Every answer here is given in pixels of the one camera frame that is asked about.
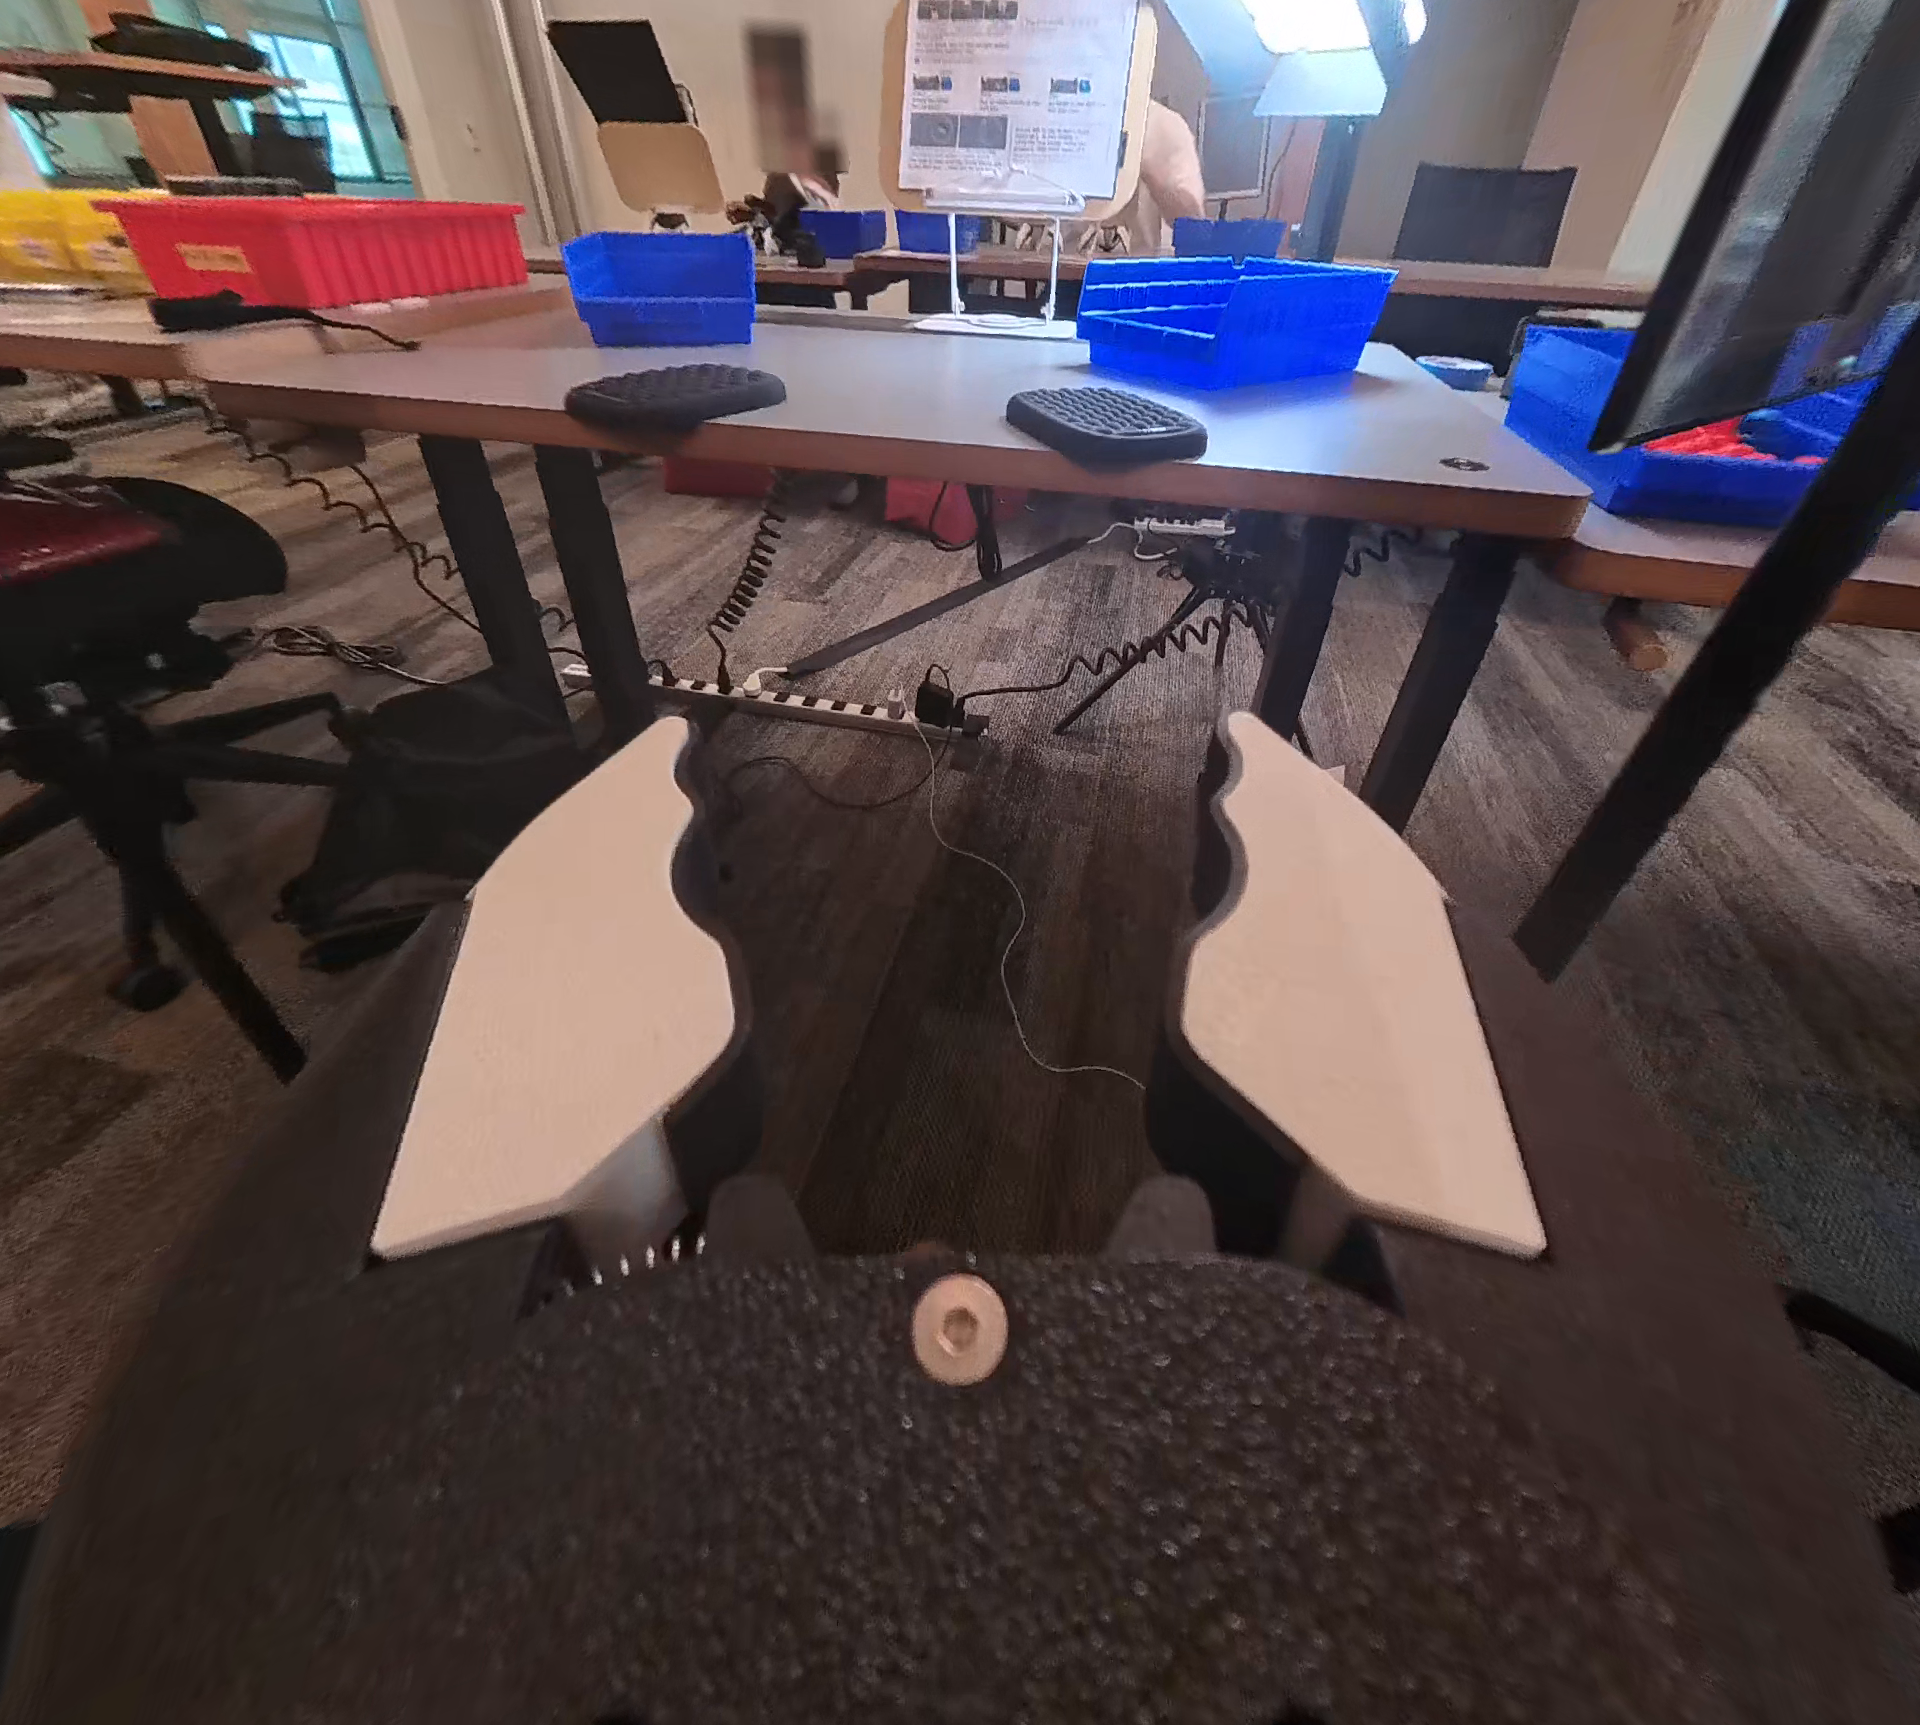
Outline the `dark red office chair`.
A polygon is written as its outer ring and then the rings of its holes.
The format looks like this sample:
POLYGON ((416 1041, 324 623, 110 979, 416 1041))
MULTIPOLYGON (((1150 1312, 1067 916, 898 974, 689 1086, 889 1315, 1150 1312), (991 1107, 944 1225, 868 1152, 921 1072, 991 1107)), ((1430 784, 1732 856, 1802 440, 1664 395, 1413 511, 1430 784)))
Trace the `dark red office chair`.
POLYGON ((118 884, 122 971, 110 996, 150 1013, 194 977, 288 1082, 306 1053, 190 892, 167 838, 198 816, 196 784, 340 789, 341 761, 249 740, 316 719, 344 737, 346 708, 310 692, 152 724, 152 705, 206 691, 233 667, 233 643, 204 632, 204 611, 281 595, 288 563, 224 501, 80 474, 69 459, 53 440, 3 440, 2 753, 27 791, 3 808, 2 852, 80 827, 118 884))

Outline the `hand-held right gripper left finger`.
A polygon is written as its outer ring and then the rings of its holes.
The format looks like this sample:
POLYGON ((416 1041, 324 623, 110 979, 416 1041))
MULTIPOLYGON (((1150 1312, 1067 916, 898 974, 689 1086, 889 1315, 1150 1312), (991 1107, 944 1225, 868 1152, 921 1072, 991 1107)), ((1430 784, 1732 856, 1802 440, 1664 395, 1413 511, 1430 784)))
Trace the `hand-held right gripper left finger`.
POLYGON ((464 901, 376 1214, 401 1263, 555 1225, 588 1275, 689 1261, 766 1086, 697 731, 663 714, 464 901))

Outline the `black wrist rest pad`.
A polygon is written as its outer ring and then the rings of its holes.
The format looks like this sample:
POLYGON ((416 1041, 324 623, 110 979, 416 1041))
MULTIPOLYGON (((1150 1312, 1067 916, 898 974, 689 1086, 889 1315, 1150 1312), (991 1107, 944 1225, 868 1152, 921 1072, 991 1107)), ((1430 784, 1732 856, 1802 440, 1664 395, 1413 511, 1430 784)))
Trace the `black wrist rest pad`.
POLYGON ((1202 420, 1109 387, 1041 387, 1006 401, 1006 423, 1080 467, 1191 462, 1207 450, 1202 420))
POLYGON ((716 362, 643 369, 579 383, 563 395, 566 416, 607 434, 686 434, 721 416, 778 408, 784 381, 762 369, 716 362))

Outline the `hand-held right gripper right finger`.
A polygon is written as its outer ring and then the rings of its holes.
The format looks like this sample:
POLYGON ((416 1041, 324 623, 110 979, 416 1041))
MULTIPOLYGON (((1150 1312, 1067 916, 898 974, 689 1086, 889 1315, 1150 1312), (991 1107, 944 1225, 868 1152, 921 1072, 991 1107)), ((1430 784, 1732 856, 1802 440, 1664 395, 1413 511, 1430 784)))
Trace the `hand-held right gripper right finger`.
POLYGON ((1214 882, 1173 958, 1158 1160, 1204 1191, 1225 1252, 1323 1270, 1374 1225, 1543 1259, 1446 890, 1255 714, 1215 737, 1214 882))

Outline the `yellow plastic bin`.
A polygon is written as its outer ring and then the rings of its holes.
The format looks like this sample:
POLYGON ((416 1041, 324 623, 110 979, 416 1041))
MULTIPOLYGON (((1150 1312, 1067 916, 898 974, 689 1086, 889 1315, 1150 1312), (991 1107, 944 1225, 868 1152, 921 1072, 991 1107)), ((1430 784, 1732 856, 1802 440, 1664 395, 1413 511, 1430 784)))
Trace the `yellow plastic bin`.
POLYGON ((77 283, 108 297, 150 297, 153 286, 131 251, 122 208, 156 193, 103 189, 3 189, 2 278, 77 283))

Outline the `black bag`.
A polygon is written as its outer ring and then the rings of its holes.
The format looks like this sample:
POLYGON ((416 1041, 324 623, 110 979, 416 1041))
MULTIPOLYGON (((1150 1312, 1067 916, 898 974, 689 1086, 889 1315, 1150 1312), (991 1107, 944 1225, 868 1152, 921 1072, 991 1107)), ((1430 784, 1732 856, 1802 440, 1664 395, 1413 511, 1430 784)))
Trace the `black bag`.
POLYGON ((464 899, 535 816, 609 755, 530 679, 498 669, 341 711, 348 753, 319 843, 279 892, 300 964, 341 972, 464 899))

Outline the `black standing desk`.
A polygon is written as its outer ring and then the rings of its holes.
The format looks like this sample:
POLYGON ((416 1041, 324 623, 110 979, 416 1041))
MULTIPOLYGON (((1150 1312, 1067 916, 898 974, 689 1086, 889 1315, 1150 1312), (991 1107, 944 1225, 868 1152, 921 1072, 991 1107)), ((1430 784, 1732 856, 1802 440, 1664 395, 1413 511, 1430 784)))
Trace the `black standing desk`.
POLYGON ((281 119, 228 129, 224 106, 274 106, 296 89, 245 38, 113 13, 84 50, 3 49, 3 77, 39 85, 44 114, 131 120, 134 176, 186 196, 303 196, 334 189, 324 134, 281 119))

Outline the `black floor stand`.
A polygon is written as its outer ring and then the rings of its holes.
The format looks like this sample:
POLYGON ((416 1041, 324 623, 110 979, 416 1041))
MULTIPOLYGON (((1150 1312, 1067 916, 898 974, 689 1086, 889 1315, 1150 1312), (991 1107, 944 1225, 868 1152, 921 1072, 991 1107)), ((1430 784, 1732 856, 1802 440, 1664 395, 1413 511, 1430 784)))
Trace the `black floor stand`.
POLYGON ((1547 982, 1915 486, 1915 198, 1918 0, 1788 0, 1587 448, 1876 388, 1513 930, 1547 982))

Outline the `black monitor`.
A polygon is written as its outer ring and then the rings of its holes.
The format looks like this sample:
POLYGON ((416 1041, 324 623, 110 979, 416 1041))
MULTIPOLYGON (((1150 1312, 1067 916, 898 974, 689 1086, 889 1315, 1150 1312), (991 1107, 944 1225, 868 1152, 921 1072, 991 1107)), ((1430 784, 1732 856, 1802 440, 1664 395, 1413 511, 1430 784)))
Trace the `black monitor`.
POLYGON ((697 124, 697 109, 672 78, 649 21, 552 18, 544 36, 598 129, 697 124))

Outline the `white power strip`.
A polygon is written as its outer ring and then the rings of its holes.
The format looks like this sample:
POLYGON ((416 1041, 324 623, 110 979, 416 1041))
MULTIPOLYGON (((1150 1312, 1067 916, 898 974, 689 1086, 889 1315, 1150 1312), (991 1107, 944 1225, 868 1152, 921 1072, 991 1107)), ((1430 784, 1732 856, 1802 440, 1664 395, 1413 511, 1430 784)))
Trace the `white power strip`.
POLYGON ((899 692, 892 692, 881 703, 844 700, 788 688, 779 679, 762 682, 760 672, 731 687, 695 676, 658 676, 649 684, 659 703, 679 708, 803 722, 869 737, 925 738, 935 746, 981 738, 991 724, 981 713, 962 713, 958 722, 948 724, 924 721, 899 692))

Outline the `red plastic bin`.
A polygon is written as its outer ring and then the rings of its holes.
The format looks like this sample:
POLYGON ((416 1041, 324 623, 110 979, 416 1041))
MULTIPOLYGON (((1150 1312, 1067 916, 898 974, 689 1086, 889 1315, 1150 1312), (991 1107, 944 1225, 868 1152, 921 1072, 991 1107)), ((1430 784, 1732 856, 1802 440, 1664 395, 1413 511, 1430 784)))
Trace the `red plastic bin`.
POLYGON ((112 214, 157 298, 348 304, 512 289, 530 276, 505 203, 127 196, 112 214))

